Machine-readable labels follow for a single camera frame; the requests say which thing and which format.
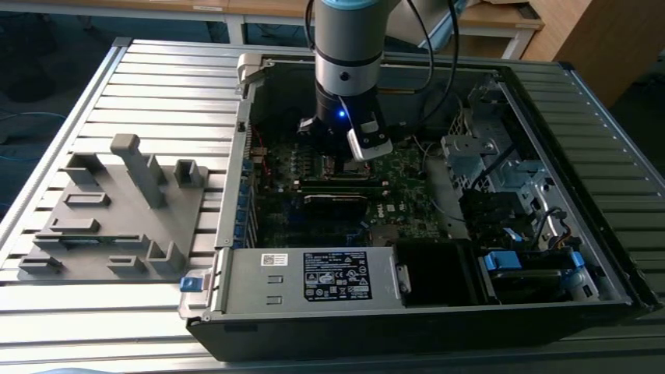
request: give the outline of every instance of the metal bracket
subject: metal bracket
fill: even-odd
[[[262,77],[262,55],[242,53],[238,57],[238,84],[247,84]]]
[[[485,154],[496,154],[491,140],[467,135],[443,136],[441,146],[455,175],[475,175],[481,163],[479,157]]]

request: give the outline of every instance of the power supply label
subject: power supply label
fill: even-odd
[[[302,264],[307,302],[371,299],[366,252],[305,253]]]

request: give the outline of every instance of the side panel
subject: side panel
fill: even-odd
[[[219,361],[302,360],[535,346],[631,311],[623,305],[588,305],[250,323],[189,321],[186,329]]]

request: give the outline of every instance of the barcode sticker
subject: barcode sticker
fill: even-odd
[[[198,5],[194,5],[194,6],[191,6],[191,8],[194,10],[206,10],[209,12],[221,12],[221,8],[217,7],[217,6],[198,6]]]
[[[289,265],[289,255],[286,253],[261,254],[261,266],[286,266]]]

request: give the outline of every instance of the metal slotted table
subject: metal slotted table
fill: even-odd
[[[242,99],[235,91],[235,65],[238,56],[249,51],[307,54],[298,48],[115,41],[0,225],[0,365],[9,365],[0,372],[57,368],[311,372],[463,364],[492,368],[503,364],[506,369],[527,370],[534,361],[538,372],[559,372],[586,365],[622,371],[635,365],[662,365],[662,311],[623,326],[586,330],[540,348],[230,365],[217,362],[186,332],[177,315],[175,284],[30,285],[17,280],[17,264],[67,184],[66,174],[58,172],[67,153],[107,150],[113,135],[121,132],[141,137],[141,152],[154,153],[161,165],[187,158],[209,168],[189,267],[211,264],[223,173]],[[495,63],[518,75],[623,246],[654,291],[665,293],[662,178],[574,71],[554,63]],[[101,161],[118,164],[119,158],[105,152]]]

